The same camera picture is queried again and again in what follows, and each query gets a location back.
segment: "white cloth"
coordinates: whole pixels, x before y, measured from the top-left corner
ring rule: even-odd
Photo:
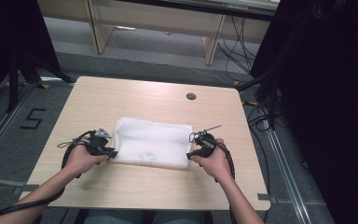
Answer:
[[[117,121],[113,147],[118,151],[113,162],[169,169],[186,169],[188,137],[192,127],[121,118]]]

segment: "gray floor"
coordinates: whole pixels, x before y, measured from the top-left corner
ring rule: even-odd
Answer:
[[[96,55],[87,23],[46,19],[46,24],[62,71],[72,77],[119,77],[221,87],[234,87],[235,80],[244,82],[252,79],[236,64],[227,64],[227,57],[220,50],[215,54],[213,65],[205,65],[199,36],[167,35],[139,29],[115,30],[104,53]],[[235,42],[228,41],[227,44],[231,48]],[[257,53],[258,45],[246,46],[254,54]],[[40,73],[50,76],[44,70]],[[244,91],[241,99],[253,101],[256,89],[253,87]],[[0,186],[0,208],[18,199],[19,195],[13,194],[13,190],[27,181],[70,91],[71,87],[60,85],[34,89],[4,135],[0,142],[0,181],[5,180],[6,184]],[[5,115],[7,95],[7,86],[4,86],[0,90],[0,118]],[[43,119],[37,130],[21,129],[21,126],[33,125],[25,120],[32,108],[46,108],[48,113],[35,114]],[[246,105],[246,116],[253,109],[253,106]],[[250,119],[257,116],[254,112]],[[301,165],[302,157],[290,127],[287,127],[283,117],[278,117],[277,124],[282,150],[305,201],[310,220],[312,223],[334,223],[311,174]],[[267,216],[267,223],[299,223],[268,137],[257,129],[255,133],[256,153],[274,202],[268,213],[260,212],[260,216]],[[73,223],[77,211],[72,208],[49,208],[44,213],[42,223]],[[227,211],[213,211],[213,218],[217,224],[230,222]]]

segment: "metal frame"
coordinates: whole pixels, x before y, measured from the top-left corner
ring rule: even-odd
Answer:
[[[4,117],[1,119],[1,121],[0,121],[0,142],[3,138],[3,136],[5,135],[5,133],[7,132],[7,130],[10,128],[10,125],[13,122],[14,118],[16,118],[17,115],[19,114],[22,104],[25,102],[25,100],[31,94],[31,92],[34,90],[35,87],[36,87],[35,83],[27,84],[27,86],[25,87],[25,90],[23,90],[20,95],[20,99],[19,99],[18,103],[11,109],[10,112],[7,112],[4,115]]]
[[[259,113],[261,115],[266,115],[267,111],[265,109],[260,109]],[[283,181],[287,188],[287,192],[290,196],[290,199],[293,203],[293,207],[295,208],[298,221],[300,224],[311,224],[312,222],[310,220],[310,213],[301,196],[296,181],[293,178],[292,172],[290,171],[289,164],[287,163],[286,157],[284,156],[278,136],[275,133],[275,130],[271,130],[269,128],[268,120],[264,120],[263,124],[264,127],[267,129],[268,140],[271,143],[272,151],[281,170]]]
[[[222,14],[227,16],[242,17],[242,18],[255,19],[261,21],[280,21],[280,22],[294,21],[293,18],[275,16],[274,13],[271,12],[243,10],[235,7],[220,7],[220,6],[197,3],[193,1],[175,1],[175,0],[116,0],[116,1],[136,3],[136,4],[156,6],[156,7],[173,7],[173,8],[184,9],[184,10]]]

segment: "left hand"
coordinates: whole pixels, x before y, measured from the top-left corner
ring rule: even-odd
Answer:
[[[63,169],[67,169],[71,171],[75,176],[86,173],[90,170],[95,164],[107,161],[109,159],[108,156],[92,156],[86,150],[84,145],[77,145],[71,151],[71,154],[68,157],[68,161],[66,162]]]

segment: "finger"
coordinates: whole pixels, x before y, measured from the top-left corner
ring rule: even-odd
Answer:
[[[200,161],[202,160],[202,157],[201,157],[201,156],[193,155],[193,156],[191,156],[190,159],[191,159],[192,161],[196,162],[196,163],[200,163]]]
[[[109,156],[102,155],[102,156],[95,156],[97,162],[107,161],[109,160]]]
[[[223,140],[222,138],[216,138],[215,140],[217,143],[225,143],[225,140]]]

